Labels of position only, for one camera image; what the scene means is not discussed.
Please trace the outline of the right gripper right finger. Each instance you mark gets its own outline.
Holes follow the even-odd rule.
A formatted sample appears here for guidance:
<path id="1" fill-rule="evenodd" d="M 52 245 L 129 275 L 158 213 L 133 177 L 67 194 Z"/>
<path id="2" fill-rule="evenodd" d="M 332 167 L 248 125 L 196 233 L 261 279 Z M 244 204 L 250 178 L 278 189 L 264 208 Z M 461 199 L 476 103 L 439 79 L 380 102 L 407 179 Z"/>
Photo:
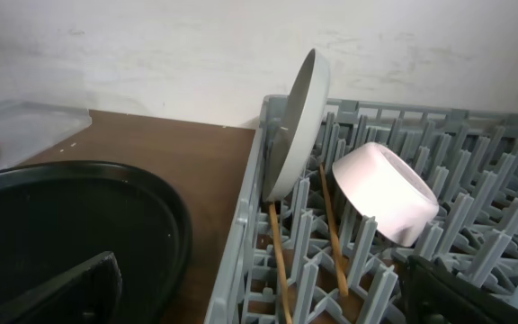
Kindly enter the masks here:
<path id="1" fill-rule="evenodd" d="M 518 309 L 453 275 L 440 261 L 410 256 L 400 287 L 410 324 L 518 324 Z"/>

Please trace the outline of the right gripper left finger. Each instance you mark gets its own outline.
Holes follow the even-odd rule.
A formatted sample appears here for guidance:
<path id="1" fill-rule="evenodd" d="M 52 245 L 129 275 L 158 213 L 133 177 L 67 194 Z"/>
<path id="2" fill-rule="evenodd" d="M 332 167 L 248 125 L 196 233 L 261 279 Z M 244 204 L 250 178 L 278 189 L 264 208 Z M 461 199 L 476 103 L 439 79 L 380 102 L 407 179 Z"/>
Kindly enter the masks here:
<path id="1" fill-rule="evenodd" d="M 104 251 L 0 305 L 0 323 L 111 323 L 121 292 L 116 256 Z"/>

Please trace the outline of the wooden chopstick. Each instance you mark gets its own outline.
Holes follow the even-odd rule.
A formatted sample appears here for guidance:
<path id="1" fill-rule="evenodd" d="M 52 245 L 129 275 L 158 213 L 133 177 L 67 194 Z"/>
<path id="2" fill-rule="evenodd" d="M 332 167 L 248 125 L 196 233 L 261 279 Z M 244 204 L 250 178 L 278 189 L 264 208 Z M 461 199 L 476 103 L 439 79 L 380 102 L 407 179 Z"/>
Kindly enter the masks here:
<path id="1" fill-rule="evenodd" d="M 277 272 L 278 278 L 281 287 L 281 304 L 283 307 L 283 313 L 285 322 L 287 324 L 292 324 L 292 316 L 290 313 L 290 304 L 288 297 L 288 285 L 287 285 L 287 276 L 285 271 L 285 263 L 282 253 L 282 243 L 281 243 L 281 231 L 279 228 L 278 222 L 278 214 L 276 211 L 275 203 L 272 202 L 269 205 L 269 217 L 270 223 L 272 225 L 272 240 L 273 240 L 273 251 L 276 258 Z"/>
<path id="2" fill-rule="evenodd" d="M 345 273 L 342 268 L 343 254 L 340 246 L 339 238 L 337 235 L 336 221 L 333 213 L 331 196 L 328 190 L 327 180 L 326 180 L 326 172 L 323 164 L 319 165 L 319 175 L 321 179 L 322 193 L 325 201 L 326 207 L 326 216 L 327 223 L 329 228 L 330 241 L 333 252 L 333 259 L 335 262 L 335 274 L 337 280 L 337 286 L 339 290 L 339 294 L 342 297 L 346 297 L 349 295 L 349 286 L 346 281 Z"/>

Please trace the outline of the grey plate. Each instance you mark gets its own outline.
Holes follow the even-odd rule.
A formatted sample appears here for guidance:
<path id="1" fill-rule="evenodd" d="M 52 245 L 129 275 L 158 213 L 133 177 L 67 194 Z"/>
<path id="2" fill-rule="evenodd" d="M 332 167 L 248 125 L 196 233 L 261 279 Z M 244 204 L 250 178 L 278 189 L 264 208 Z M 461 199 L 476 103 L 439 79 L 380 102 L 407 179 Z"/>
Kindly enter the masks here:
<path id="1" fill-rule="evenodd" d="M 267 158 L 262 198 L 284 199 L 311 154 L 330 87 L 330 65 L 316 49 L 305 57 L 291 88 Z"/>

